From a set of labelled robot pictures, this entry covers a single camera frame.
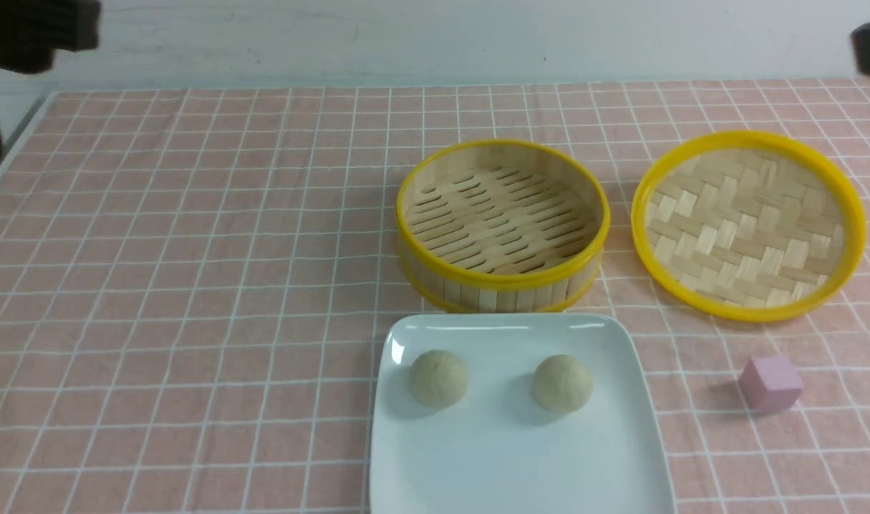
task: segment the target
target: yellow rim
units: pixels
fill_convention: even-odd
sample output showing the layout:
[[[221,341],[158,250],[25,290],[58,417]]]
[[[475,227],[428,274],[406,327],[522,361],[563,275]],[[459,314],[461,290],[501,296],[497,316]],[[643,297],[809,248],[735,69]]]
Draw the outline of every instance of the yellow rim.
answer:
[[[807,296],[787,306],[771,307],[765,309],[753,309],[744,307],[727,306],[690,291],[677,282],[657,260],[654,259],[654,251],[648,243],[647,232],[644,228],[644,214],[651,193],[657,189],[661,180],[673,170],[674,167],[699,155],[725,148],[749,148],[755,150],[780,153],[782,156],[797,160],[801,165],[813,170],[813,174],[823,180],[826,187],[836,197],[841,211],[844,214],[844,256],[838,264],[836,273],[817,289],[813,295]],[[802,313],[813,310],[820,306],[828,297],[832,296],[854,274],[857,264],[860,263],[866,245],[866,218],[864,208],[857,198],[857,192],[851,185],[844,173],[835,166],[832,161],[822,156],[809,146],[798,143],[787,137],[777,136],[763,131],[723,131],[701,136],[688,143],[677,146],[661,157],[638,185],[634,201],[631,205],[631,234],[634,239],[638,257],[648,273],[657,280],[664,289],[672,293],[680,300],[699,310],[711,313],[720,318],[728,318],[736,321],[765,323],[795,318]]]
[[[428,166],[432,161],[440,159],[441,157],[448,155],[448,153],[457,152],[458,150],[464,150],[475,146],[493,146],[493,144],[503,144],[504,146],[525,146],[539,152],[550,153],[550,155],[564,160],[589,179],[591,185],[597,189],[597,196],[601,199],[602,208],[604,209],[604,218],[601,220],[601,227],[599,227],[597,235],[594,236],[591,244],[589,244],[584,250],[579,251],[579,253],[571,259],[565,261],[565,263],[559,264],[559,266],[550,268],[549,270],[520,274],[520,276],[494,276],[489,273],[471,272],[470,270],[465,270],[460,266],[445,263],[445,261],[436,257],[434,253],[426,250],[419,241],[416,241],[416,238],[413,237],[412,231],[409,230],[409,225],[406,224],[406,219],[403,216],[403,198],[406,195],[406,188],[408,188],[410,182],[412,182],[412,179],[416,176],[416,173],[425,166]],[[518,141],[514,139],[487,139],[454,144],[454,146],[449,146],[448,148],[441,150],[441,152],[435,153],[425,159],[419,163],[419,165],[416,165],[416,167],[413,168],[413,171],[409,172],[409,175],[403,181],[403,186],[400,186],[399,194],[396,195],[396,225],[398,226],[398,231],[400,232],[400,236],[406,244],[406,247],[408,247],[426,267],[435,271],[440,276],[444,276],[454,280],[455,282],[466,284],[467,286],[485,287],[498,291],[506,291],[546,286],[547,284],[556,283],[559,282],[559,280],[568,278],[569,276],[572,276],[572,274],[578,272],[578,270],[581,270],[581,268],[584,267],[599,250],[601,250],[601,247],[604,246],[604,241],[609,232],[609,203],[607,202],[604,188],[602,188],[597,179],[591,175],[591,172],[588,172],[584,166],[571,157],[566,156],[565,153],[547,146],[542,146],[542,144],[529,143],[526,141]]]
[[[594,280],[597,278],[597,274],[601,273],[601,267],[597,266],[597,269],[591,273],[591,277],[588,277],[588,282],[581,287],[581,289],[577,290],[574,295],[562,300],[556,305],[549,306],[546,308],[542,308],[536,310],[534,312],[562,312],[570,306],[574,306],[575,302],[578,302],[582,296],[586,295],[589,289],[591,289]],[[420,296],[429,301],[433,306],[438,307],[441,310],[449,313],[480,313],[480,311],[475,311],[472,309],[467,309],[461,306],[455,306],[453,303],[445,302],[445,300],[440,299],[438,296],[432,295],[425,286],[422,285],[422,282],[416,280],[416,277],[412,276],[412,273],[409,273],[409,269],[406,267],[405,261],[403,261],[403,257],[400,257],[400,267],[403,268],[403,274],[406,276],[406,280],[409,282],[410,286],[413,286],[413,289],[419,293]]]

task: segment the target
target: bamboo steamer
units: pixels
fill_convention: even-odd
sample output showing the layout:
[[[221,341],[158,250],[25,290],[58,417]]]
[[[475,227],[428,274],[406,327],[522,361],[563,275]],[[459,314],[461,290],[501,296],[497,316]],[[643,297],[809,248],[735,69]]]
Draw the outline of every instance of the bamboo steamer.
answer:
[[[802,143],[713,133],[651,167],[632,202],[648,272],[690,306],[769,322],[821,305],[855,272],[866,219],[855,189]]]
[[[609,205],[599,182],[556,150],[461,143],[409,174],[396,200],[409,283],[448,312],[552,312],[599,272]]]

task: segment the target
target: square plate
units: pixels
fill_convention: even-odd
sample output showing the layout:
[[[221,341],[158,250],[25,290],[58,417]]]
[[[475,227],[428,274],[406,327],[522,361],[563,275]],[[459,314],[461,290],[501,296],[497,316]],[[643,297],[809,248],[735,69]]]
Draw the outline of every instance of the square plate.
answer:
[[[431,349],[457,354],[470,383],[445,410],[409,392]],[[530,377],[569,354],[594,377],[567,416],[539,407]],[[660,430],[631,339],[591,313],[420,315],[390,330],[372,427],[374,514],[673,514]]]

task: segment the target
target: pink wooden block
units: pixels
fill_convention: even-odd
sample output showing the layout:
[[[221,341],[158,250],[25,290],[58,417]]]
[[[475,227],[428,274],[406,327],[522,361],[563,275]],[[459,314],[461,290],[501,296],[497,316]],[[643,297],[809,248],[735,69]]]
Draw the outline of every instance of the pink wooden block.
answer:
[[[739,388],[749,407],[760,413],[778,413],[790,409],[804,390],[790,358],[784,355],[753,358],[739,375]]]

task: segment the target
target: pink checkered tablecloth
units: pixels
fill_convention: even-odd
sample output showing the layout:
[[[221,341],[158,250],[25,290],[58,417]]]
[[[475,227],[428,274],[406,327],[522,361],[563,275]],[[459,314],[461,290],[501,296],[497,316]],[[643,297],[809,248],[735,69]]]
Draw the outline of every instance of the pink checkered tablecloth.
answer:
[[[744,127],[830,156],[869,218],[844,292],[784,324],[681,305],[631,247],[651,161]],[[604,183],[575,310],[631,332],[680,512],[870,514],[870,82],[847,79],[50,98],[0,171],[0,514],[368,512],[377,355],[434,310],[396,261],[396,190],[494,136]],[[804,397],[751,415],[735,378],[778,352]]]

